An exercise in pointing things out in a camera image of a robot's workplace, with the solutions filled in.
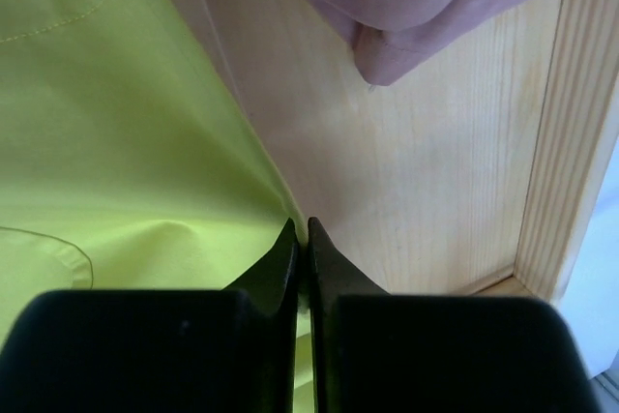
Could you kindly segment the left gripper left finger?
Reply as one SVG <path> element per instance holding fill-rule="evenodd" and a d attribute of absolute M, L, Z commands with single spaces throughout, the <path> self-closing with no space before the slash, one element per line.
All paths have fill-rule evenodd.
<path fill-rule="evenodd" d="M 289 412 L 298 241 L 222 290 L 60 290 L 36 297 L 1 352 L 5 412 Z"/>

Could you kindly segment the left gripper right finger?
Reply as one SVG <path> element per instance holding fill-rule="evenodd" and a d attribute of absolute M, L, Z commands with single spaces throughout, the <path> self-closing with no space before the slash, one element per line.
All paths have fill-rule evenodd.
<path fill-rule="evenodd" d="M 320 412 L 596 412 L 570 330 L 529 297 L 390 294 L 309 220 Z"/>

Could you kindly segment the yellow-green trousers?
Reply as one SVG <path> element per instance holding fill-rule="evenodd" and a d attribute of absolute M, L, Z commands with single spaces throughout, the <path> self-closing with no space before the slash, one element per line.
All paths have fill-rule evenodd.
<path fill-rule="evenodd" d="M 60 290 L 222 290 L 308 233 L 170 0 L 1 0 L 1 345 Z M 292 412 L 314 408 L 296 312 Z"/>

